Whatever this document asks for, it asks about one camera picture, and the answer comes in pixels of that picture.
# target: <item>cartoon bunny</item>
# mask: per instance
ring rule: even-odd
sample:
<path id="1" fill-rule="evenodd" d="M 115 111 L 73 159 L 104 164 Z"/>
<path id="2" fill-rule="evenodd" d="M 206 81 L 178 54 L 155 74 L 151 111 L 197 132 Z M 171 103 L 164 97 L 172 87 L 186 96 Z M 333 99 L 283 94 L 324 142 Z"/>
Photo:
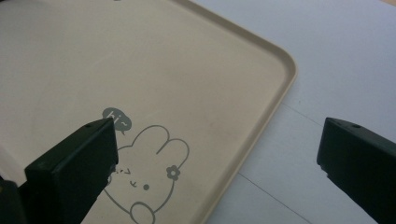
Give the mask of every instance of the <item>cartoon bunny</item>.
<path id="1" fill-rule="evenodd" d="M 149 126 L 131 145 L 119 148 L 119 165 L 105 193 L 134 223 L 155 223 L 155 215 L 171 198 L 189 154 L 184 140 L 170 138 L 163 126 Z"/>

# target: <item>printed illustration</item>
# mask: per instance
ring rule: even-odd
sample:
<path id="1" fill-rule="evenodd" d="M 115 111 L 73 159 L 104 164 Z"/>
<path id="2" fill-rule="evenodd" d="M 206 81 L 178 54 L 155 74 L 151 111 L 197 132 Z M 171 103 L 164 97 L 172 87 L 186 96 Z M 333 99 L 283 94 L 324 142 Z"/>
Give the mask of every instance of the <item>printed illustration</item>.
<path id="1" fill-rule="evenodd" d="M 105 193 L 134 223 L 155 223 L 176 190 L 189 154 L 184 140 L 171 138 L 163 126 L 149 126 L 131 145 L 119 148 L 119 165 Z"/>
<path id="2" fill-rule="evenodd" d="M 116 131 L 120 131 L 123 135 L 125 135 L 125 131 L 128 131 L 132 128 L 131 120 L 120 110 L 117 108 L 109 107 L 106 108 L 102 117 L 104 119 L 113 118 L 114 119 L 114 129 Z"/>

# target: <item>beige tray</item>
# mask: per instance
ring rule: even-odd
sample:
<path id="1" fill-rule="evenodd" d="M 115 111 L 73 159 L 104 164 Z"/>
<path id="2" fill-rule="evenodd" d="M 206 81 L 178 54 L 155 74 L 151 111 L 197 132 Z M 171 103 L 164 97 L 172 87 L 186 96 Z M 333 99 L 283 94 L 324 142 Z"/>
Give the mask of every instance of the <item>beige tray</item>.
<path id="1" fill-rule="evenodd" d="M 189 1 L 0 7 L 0 171 L 116 120 L 120 164 L 84 223 L 202 223 L 296 77 L 283 49 Z"/>

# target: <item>white table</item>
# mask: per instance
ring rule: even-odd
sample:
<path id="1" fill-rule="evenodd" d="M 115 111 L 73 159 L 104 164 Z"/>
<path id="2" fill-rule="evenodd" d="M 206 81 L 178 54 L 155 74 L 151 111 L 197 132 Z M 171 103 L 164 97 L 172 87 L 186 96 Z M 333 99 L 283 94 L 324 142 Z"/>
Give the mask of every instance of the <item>white table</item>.
<path id="1" fill-rule="evenodd" d="M 278 44 L 299 66 L 208 223 L 375 223 L 316 156 L 326 117 L 396 141 L 396 7 L 374 0 L 195 2 Z"/>

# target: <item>speech bubble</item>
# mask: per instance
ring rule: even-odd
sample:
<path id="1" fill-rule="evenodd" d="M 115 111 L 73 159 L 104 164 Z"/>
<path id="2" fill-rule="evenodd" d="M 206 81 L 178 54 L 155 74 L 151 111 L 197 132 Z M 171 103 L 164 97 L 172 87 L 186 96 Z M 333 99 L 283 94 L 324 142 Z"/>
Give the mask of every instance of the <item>speech bubble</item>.
<path id="1" fill-rule="evenodd" d="M 104 119 L 113 118 L 114 129 L 116 131 L 120 131 L 123 135 L 125 135 L 125 131 L 128 131 L 132 128 L 131 120 L 121 110 L 117 108 L 106 108 L 103 111 L 102 116 Z"/>

